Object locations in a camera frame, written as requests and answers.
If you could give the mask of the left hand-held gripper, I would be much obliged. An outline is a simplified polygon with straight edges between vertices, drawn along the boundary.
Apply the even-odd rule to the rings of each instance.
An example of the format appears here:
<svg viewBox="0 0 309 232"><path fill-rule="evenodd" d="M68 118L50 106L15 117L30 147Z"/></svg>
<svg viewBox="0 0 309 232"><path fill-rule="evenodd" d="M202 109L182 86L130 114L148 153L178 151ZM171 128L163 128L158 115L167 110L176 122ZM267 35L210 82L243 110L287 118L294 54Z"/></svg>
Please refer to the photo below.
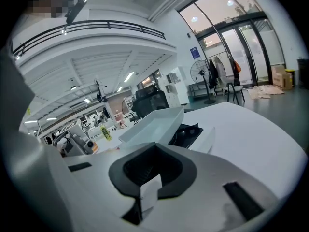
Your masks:
<svg viewBox="0 0 309 232"><path fill-rule="evenodd" d="M99 146L90 139L87 129L79 119L61 130L54 139L53 146L62 157L92 155L99 150Z"/></svg>

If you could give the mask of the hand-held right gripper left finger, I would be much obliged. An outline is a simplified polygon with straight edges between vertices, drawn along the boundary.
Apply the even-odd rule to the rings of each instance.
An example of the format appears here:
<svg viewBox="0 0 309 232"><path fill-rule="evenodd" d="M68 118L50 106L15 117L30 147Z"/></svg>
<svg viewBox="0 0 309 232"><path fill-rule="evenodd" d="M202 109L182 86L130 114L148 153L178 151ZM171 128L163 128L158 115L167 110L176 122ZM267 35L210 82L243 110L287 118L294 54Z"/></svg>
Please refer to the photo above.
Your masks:
<svg viewBox="0 0 309 232"><path fill-rule="evenodd" d="M134 198L122 195L109 178L109 168L118 159L155 143L113 148L93 155L64 158L78 183L85 188L96 203L108 214L122 217L134 206Z"/></svg>

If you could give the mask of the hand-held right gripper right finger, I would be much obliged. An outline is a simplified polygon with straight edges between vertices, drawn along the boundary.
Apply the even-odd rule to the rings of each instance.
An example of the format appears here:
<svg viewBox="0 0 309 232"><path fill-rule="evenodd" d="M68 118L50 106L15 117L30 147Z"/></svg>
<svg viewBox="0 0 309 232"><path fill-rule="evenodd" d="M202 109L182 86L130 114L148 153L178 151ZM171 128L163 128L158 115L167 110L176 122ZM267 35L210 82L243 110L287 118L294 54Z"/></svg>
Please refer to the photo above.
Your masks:
<svg viewBox="0 0 309 232"><path fill-rule="evenodd" d="M197 168L193 184L179 197L159 200L143 220L154 232L257 231L278 210L280 200L262 182L231 162L173 145L168 149L190 159ZM247 221L224 189L238 183L263 209Z"/></svg>

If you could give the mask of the white sandwich maker appliance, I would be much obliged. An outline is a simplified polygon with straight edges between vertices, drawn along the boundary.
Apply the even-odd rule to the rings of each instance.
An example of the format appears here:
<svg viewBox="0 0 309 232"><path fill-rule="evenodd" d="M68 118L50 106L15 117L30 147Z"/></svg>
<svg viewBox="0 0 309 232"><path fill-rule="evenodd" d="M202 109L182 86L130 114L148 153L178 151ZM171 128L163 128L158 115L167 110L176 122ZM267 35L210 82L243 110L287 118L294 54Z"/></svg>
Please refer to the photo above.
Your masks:
<svg viewBox="0 0 309 232"><path fill-rule="evenodd" d="M169 145L187 148L196 152L209 153L215 142L215 128L206 126L181 124Z"/></svg>

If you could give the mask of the white plastic tray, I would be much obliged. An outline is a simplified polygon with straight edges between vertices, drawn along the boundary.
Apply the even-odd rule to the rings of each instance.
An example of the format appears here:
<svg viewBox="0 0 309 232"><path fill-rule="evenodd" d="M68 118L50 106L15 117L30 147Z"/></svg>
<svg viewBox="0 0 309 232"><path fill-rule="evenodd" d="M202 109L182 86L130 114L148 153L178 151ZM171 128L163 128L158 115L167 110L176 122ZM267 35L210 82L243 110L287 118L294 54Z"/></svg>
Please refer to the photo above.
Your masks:
<svg viewBox="0 0 309 232"><path fill-rule="evenodd" d="M123 167L126 177L139 188L138 204L142 212L155 206L158 191L164 186L163 178L168 175L163 168L176 160L165 156L157 144L171 141L183 117L183 107L155 110L119 137L121 150L130 147L139 150L146 144L146 150Z"/></svg>

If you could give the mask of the yellow drink can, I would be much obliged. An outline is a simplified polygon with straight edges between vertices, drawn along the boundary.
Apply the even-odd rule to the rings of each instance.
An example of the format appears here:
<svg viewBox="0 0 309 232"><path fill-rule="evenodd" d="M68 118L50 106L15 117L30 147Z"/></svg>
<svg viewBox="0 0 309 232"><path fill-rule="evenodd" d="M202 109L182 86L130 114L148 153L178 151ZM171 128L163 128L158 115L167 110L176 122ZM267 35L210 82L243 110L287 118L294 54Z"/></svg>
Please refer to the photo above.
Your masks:
<svg viewBox="0 0 309 232"><path fill-rule="evenodd" d="M109 130L104 125L100 126L100 130L101 130L103 136L106 138L107 141L112 140L112 137L111 137Z"/></svg>

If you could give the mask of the white tablecloth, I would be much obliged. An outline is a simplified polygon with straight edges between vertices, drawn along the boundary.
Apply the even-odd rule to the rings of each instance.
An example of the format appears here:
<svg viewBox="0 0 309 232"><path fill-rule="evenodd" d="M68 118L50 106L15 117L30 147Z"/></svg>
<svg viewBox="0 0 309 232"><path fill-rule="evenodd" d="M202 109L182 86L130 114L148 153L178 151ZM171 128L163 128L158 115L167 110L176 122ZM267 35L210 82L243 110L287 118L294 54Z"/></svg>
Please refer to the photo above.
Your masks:
<svg viewBox="0 0 309 232"><path fill-rule="evenodd" d="M181 124L196 123L202 128L215 128L215 142L207 154L223 158L250 174L279 200L293 192L308 158L297 142L277 125L228 102L184 112ZM121 144L120 136L112 137Z"/></svg>

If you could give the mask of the black mesh office chair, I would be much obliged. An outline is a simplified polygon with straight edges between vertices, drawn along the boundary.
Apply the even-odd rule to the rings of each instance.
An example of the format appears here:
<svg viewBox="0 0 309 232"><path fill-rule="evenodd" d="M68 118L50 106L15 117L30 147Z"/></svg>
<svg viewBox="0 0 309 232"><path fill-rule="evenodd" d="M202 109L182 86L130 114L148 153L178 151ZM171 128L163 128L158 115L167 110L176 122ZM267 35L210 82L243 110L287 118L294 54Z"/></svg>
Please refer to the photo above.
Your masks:
<svg viewBox="0 0 309 232"><path fill-rule="evenodd" d="M169 108L165 93L157 89L156 85L137 90L135 98L132 111L136 113L137 119L143 119L152 111Z"/></svg>

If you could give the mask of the grey seat black chair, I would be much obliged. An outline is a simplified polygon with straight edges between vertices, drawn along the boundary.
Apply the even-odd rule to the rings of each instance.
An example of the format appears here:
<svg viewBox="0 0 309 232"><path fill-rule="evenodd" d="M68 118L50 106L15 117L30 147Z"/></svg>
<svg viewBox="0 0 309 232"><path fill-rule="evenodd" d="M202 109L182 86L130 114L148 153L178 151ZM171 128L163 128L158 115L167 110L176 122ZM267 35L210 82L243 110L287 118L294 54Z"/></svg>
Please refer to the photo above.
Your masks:
<svg viewBox="0 0 309 232"><path fill-rule="evenodd" d="M230 101L230 95L232 94L232 101L240 105L238 93L241 95L243 102L245 102L242 85L234 85L234 79L227 78L226 76L220 77L219 80L222 83L222 91L226 94L227 102Z"/></svg>

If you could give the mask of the white tall cabinet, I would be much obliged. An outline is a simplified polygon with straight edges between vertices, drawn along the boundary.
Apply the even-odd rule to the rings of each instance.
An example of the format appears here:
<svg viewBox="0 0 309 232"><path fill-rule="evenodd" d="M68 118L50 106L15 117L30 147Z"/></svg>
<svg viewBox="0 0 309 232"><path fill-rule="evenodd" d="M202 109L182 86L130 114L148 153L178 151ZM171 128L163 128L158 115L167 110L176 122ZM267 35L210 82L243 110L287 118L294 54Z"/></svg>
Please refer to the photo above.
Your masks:
<svg viewBox="0 0 309 232"><path fill-rule="evenodd" d="M182 67L163 70L158 79L159 87L164 91L169 107L179 107L189 103L186 76Z"/></svg>

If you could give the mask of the flat cardboard sheets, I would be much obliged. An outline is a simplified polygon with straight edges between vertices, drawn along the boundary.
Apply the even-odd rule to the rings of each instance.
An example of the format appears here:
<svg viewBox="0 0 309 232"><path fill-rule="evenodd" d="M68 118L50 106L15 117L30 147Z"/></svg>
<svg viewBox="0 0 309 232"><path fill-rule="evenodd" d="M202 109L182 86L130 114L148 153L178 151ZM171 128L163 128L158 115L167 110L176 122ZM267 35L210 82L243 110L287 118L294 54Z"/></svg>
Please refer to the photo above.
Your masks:
<svg viewBox="0 0 309 232"><path fill-rule="evenodd" d="M254 86L247 91L251 99L271 99L274 95L284 94L284 91L273 85Z"/></svg>

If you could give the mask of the coat rack with clothes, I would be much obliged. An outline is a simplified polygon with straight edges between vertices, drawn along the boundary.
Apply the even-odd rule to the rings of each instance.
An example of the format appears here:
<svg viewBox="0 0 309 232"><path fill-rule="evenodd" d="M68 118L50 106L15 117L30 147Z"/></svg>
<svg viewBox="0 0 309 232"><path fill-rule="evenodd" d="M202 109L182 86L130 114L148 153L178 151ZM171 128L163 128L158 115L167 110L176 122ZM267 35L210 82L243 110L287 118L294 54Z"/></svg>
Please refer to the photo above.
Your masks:
<svg viewBox="0 0 309 232"><path fill-rule="evenodd" d="M227 78L234 79L234 85L240 85L238 79L234 78L234 76L228 77L225 71L225 67L221 60L215 56L208 60L209 70L211 73L211 80L209 80L209 88L211 91L214 91L214 94L217 95L219 91L222 91L222 83L219 80L220 77L226 76Z"/></svg>

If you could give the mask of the brown cardboard box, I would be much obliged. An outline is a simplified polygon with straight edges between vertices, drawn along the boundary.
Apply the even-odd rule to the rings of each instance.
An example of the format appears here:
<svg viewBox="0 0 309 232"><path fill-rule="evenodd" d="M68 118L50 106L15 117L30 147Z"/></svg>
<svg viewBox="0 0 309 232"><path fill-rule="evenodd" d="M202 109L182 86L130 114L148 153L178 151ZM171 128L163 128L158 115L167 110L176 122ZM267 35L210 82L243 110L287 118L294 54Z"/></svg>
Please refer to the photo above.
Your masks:
<svg viewBox="0 0 309 232"><path fill-rule="evenodd" d="M282 90L290 90L293 87L292 75L289 72L281 74L281 88Z"/></svg>
<svg viewBox="0 0 309 232"><path fill-rule="evenodd" d="M271 66L273 85L281 87L283 84L282 75L285 74L285 67L282 65Z"/></svg>

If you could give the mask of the black metal balcony railing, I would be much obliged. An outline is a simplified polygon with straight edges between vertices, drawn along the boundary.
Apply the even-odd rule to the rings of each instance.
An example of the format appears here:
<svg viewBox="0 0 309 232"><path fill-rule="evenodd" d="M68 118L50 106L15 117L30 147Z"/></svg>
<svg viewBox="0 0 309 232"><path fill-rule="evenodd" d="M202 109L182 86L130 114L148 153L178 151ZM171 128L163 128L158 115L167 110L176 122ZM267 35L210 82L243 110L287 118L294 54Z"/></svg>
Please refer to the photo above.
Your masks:
<svg viewBox="0 0 309 232"><path fill-rule="evenodd" d="M21 57L27 51L50 39L59 37L61 35L66 35L67 33L88 30L88 29L125 29L125 30L142 32L144 34L153 35L162 39L166 38L165 34L161 31L131 22L102 20L102 19L84 20L56 26L54 28L45 30L33 36L32 38L24 41L17 48L15 48L13 50L13 56L15 58Z"/></svg>

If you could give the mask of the black waste bin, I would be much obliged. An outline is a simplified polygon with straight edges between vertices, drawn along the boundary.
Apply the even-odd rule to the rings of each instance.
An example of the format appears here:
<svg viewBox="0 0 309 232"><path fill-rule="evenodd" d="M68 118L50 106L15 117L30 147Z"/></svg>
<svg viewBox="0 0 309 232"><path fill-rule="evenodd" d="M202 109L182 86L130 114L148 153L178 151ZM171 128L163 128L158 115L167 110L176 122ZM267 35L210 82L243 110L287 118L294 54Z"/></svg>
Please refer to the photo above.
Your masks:
<svg viewBox="0 0 309 232"><path fill-rule="evenodd" d="M302 87L309 90L309 59L297 60L299 68L299 82Z"/></svg>

